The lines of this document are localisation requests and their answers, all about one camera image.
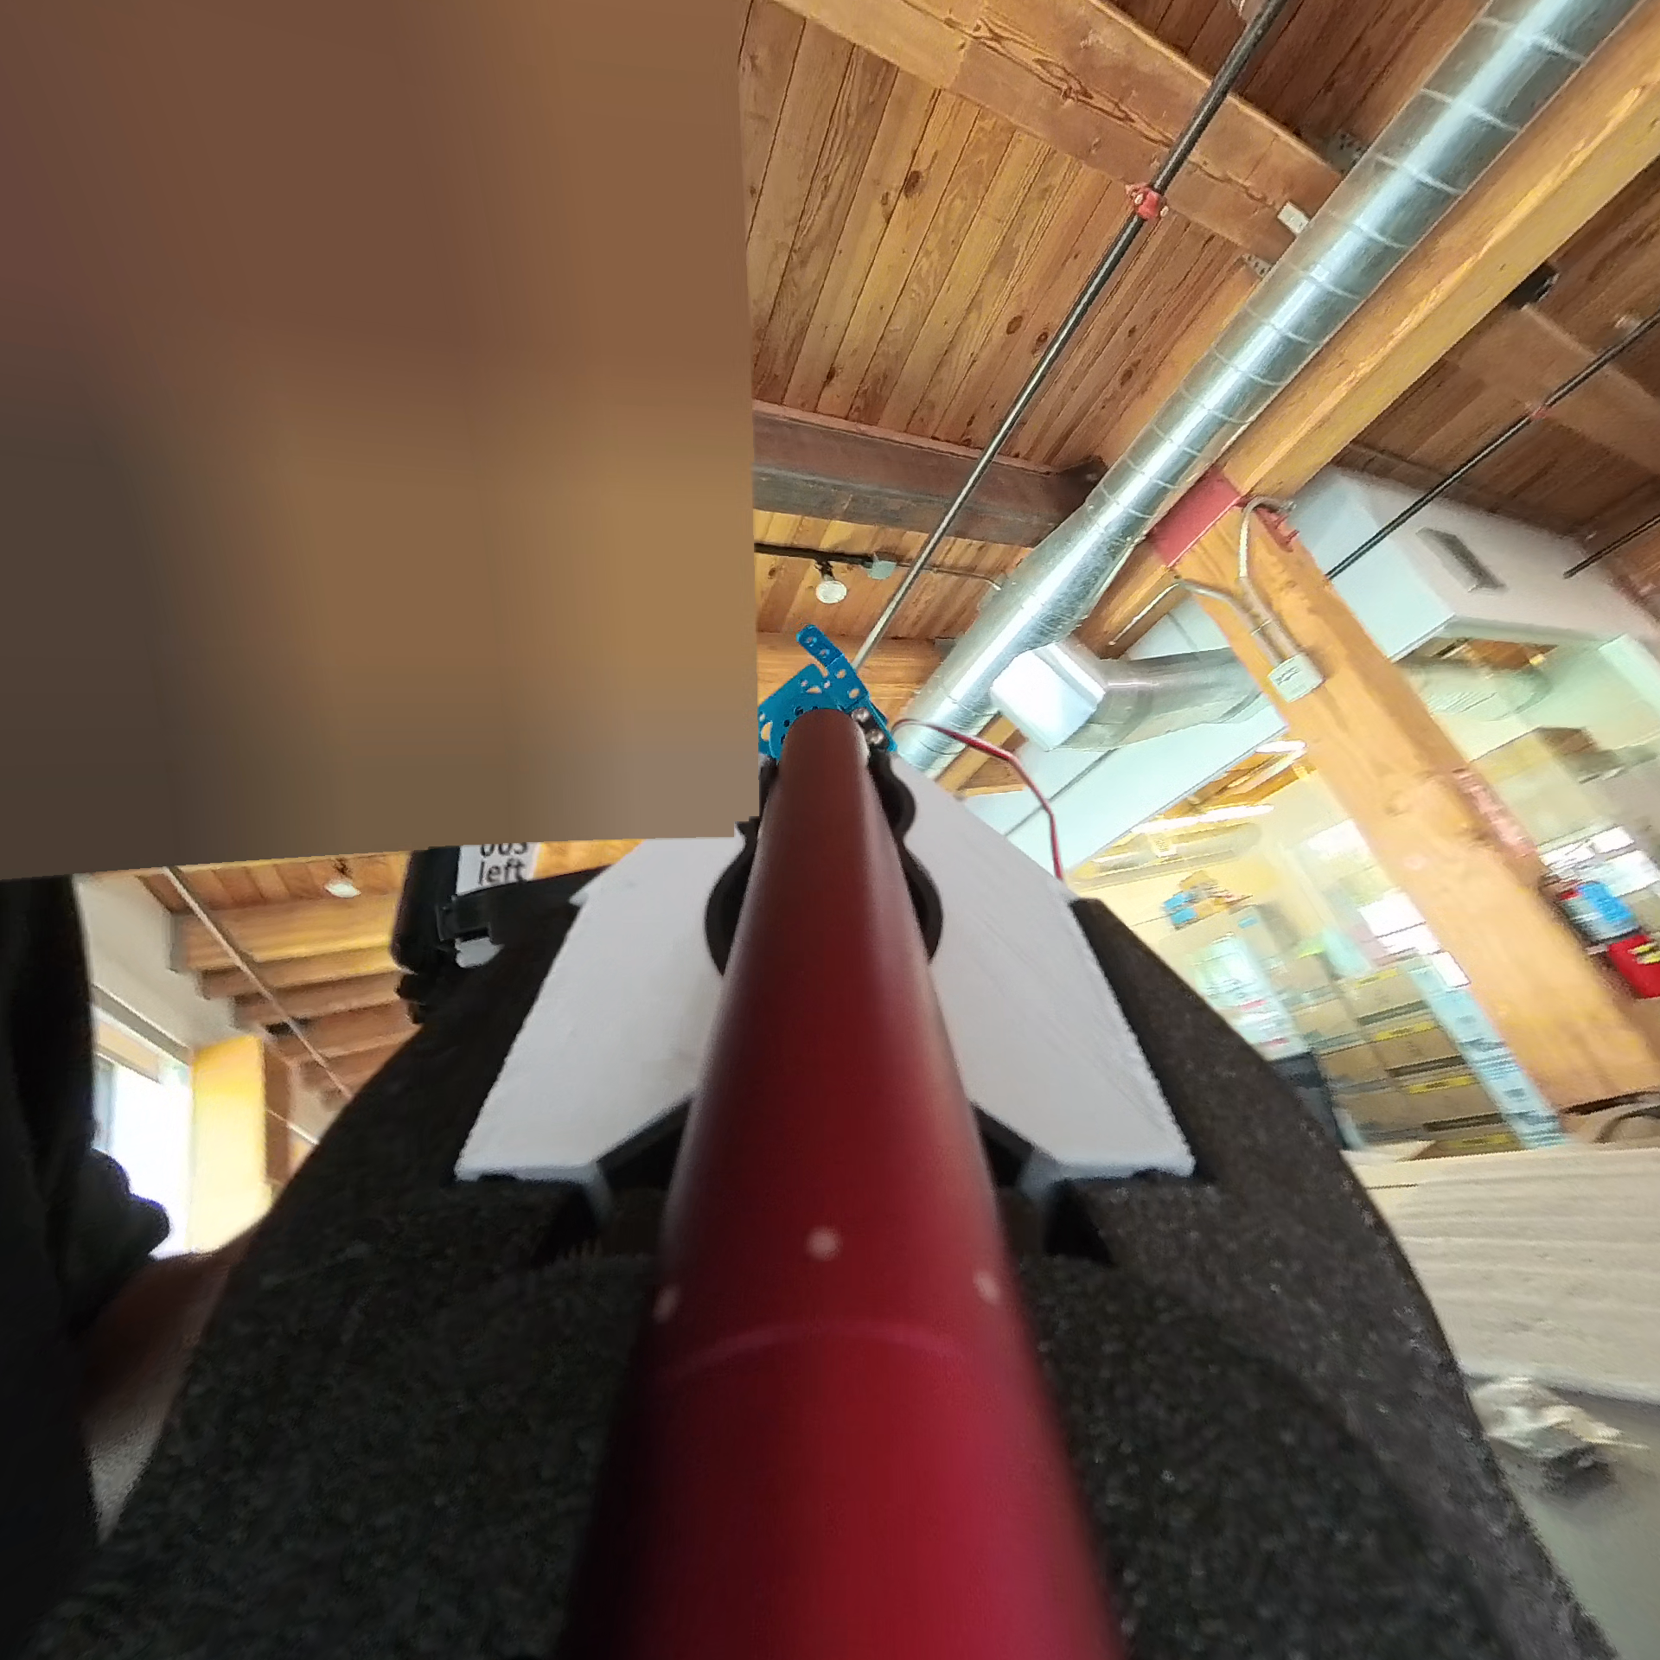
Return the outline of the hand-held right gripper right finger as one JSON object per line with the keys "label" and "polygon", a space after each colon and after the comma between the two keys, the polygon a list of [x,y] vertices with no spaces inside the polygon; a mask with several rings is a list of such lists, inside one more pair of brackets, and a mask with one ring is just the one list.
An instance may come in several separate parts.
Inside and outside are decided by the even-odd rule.
{"label": "hand-held right gripper right finger", "polygon": [[1195,1174],[1066,887],[910,762],[904,832],[942,903],[931,981],[969,1101],[1025,1142],[1023,1185]]}

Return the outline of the stack of cardboard boxes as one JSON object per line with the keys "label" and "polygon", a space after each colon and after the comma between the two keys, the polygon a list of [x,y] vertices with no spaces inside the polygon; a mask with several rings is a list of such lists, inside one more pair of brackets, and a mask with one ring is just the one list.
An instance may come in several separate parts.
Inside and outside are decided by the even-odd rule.
{"label": "stack of cardboard boxes", "polygon": [[1457,1157],[1566,1146],[1558,1112],[1440,959],[1298,992],[1287,1012],[1367,1149]]}

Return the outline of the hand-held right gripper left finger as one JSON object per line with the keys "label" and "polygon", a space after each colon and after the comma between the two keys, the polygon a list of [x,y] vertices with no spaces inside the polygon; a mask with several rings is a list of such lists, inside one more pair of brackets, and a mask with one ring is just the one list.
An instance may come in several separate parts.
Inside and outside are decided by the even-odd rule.
{"label": "hand-held right gripper left finger", "polygon": [[458,1180],[592,1185],[606,1154],[698,1088],[722,974],[705,914],[743,838],[644,842],[585,883]]}

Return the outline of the red metal screwdriver handle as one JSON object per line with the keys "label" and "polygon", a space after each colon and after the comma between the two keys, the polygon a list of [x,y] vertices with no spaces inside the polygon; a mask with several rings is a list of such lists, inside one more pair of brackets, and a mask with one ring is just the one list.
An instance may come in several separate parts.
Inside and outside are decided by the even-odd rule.
{"label": "red metal screwdriver handle", "polygon": [[1127,1657],[836,712],[761,804],[555,1657]]}

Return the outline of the wooden support post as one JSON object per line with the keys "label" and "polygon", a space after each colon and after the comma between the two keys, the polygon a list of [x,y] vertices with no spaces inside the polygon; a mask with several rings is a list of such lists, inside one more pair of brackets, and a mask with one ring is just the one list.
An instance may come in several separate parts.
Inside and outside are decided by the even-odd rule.
{"label": "wooden support post", "polygon": [[1287,509],[1208,470],[1152,546],[1171,577],[1208,590],[1199,604],[1529,1085],[1558,1109],[1654,1091],[1656,1047],[1543,899],[1521,824],[1318,571]]}

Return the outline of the thin metal ceiling rod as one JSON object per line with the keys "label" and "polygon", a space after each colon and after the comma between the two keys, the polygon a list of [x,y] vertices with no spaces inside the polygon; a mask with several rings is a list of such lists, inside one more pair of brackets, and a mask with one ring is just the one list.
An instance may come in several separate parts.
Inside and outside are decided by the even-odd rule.
{"label": "thin metal ceiling rod", "polygon": [[999,422],[994,436],[986,441],[986,450],[980,453],[980,457],[970,464],[965,484],[955,492],[955,498],[942,509],[938,525],[924,539],[912,568],[904,571],[898,590],[886,600],[873,629],[866,632],[866,638],[855,649],[855,655],[852,655],[855,670],[860,670],[866,664],[866,659],[877,649],[877,645],[884,640],[884,636],[894,624],[912,588],[931,568],[938,550],[942,547],[949,535],[956,528],[956,520],[970,506],[973,494],[986,484],[986,474],[999,460],[1003,450],[1007,447],[1016,427],[1028,415],[1028,406],[1037,402],[1037,395],[1044,388],[1048,376],[1052,372],[1055,362],[1061,360],[1061,352],[1066,351],[1072,337],[1080,330],[1080,326],[1089,320],[1092,306],[1109,288],[1119,269],[1128,261],[1128,254],[1133,254],[1136,244],[1141,241],[1141,234],[1147,231],[1147,225],[1158,223],[1158,217],[1162,214],[1171,180],[1181,179],[1181,173],[1186,170],[1199,139],[1208,134],[1217,114],[1222,111],[1226,97],[1234,94],[1237,81],[1253,65],[1255,53],[1267,45],[1282,14],[1292,11],[1292,9],[1295,9],[1295,2],[1263,2],[1260,7],[1255,18],[1244,26],[1243,36],[1234,43],[1230,53],[1222,60],[1219,72],[1215,74],[1210,84],[1199,97],[1195,114],[1188,115],[1188,121],[1184,124],[1184,129],[1178,134],[1178,139],[1165,149],[1165,155],[1158,163],[1158,170],[1152,173],[1152,179],[1127,190],[1128,211],[1127,211],[1119,234],[1112,237],[1109,248],[1102,254],[1102,261],[1089,271],[1078,297],[1069,303],[1066,317],[1055,326],[1048,347],[1042,351],[1038,362],[1028,372],[1028,378],[1020,388],[1016,399],[1011,402],[1006,419]]}

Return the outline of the blue toy robot arm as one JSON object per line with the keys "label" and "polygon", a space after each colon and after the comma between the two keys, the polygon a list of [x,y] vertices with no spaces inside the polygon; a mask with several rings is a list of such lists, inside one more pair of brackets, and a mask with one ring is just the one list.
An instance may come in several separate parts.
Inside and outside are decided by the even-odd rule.
{"label": "blue toy robot arm", "polygon": [[807,667],[761,698],[757,708],[760,759],[777,762],[791,725],[811,712],[848,714],[873,751],[891,751],[891,728],[840,646],[819,626],[802,626],[797,646],[811,659]]}

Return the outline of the white foam sheet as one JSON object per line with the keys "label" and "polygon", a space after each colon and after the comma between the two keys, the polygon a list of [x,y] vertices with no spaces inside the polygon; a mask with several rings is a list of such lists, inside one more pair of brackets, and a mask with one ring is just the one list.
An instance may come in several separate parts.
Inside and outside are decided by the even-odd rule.
{"label": "white foam sheet", "polygon": [[1474,1380],[1656,1403],[1656,1149],[1346,1154]]}

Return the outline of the silver air duct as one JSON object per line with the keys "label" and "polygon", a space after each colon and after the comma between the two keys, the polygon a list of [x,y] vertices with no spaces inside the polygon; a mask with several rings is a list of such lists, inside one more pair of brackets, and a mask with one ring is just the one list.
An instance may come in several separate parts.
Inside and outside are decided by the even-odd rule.
{"label": "silver air duct", "polygon": [[904,759],[921,770],[942,767],[951,756],[942,728],[980,725],[1016,655],[1088,622],[1181,494],[1337,337],[1634,9],[1484,2],[1102,484],[945,653],[894,721]]}

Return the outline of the glass window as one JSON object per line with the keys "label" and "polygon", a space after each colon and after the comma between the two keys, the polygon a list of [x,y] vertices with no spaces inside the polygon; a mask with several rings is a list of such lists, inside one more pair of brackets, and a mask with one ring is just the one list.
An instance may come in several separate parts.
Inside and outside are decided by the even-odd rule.
{"label": "glass window", "polygon": [[191,1202],[190,1070],[105,1013],[92,1017],[92,1146],[167,1215],[159,1256],[180,1256]]}

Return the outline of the small clear screw bag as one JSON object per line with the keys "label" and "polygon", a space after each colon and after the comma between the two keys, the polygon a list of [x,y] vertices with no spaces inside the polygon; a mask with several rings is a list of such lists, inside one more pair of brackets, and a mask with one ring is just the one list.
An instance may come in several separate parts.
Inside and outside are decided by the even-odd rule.
{"label": "small clear screw bag", "polygon": [[1623,1432],[1532,1379],[1476,1380],[1467,1400],[1498,1459],[1551,1490],[1606,1483],[1628,1446]]}

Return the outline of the person's dark clothing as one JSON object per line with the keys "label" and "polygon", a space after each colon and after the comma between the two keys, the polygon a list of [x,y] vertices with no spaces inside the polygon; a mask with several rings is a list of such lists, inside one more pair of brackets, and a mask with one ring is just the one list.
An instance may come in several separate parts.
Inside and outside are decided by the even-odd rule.
{"label": "person's dark clothing", "polygon": [[167,1235],[92,1146],[74,880],[2,880],[2,1592],[46,1590],[90,1548],[77,1345]]}

